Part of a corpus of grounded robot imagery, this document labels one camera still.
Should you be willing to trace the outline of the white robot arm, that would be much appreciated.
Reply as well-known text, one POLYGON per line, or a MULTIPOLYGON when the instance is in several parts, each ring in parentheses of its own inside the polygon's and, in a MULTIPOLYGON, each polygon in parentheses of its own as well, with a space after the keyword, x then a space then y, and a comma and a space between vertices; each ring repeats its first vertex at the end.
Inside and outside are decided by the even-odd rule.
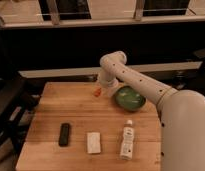
POLYGON ((113 87, 117 79, 156 106, 161 123, 161 171, 205 171, 205 96, 177 90, 126 66, 124 52, 100 59, 99 83, 113 87))

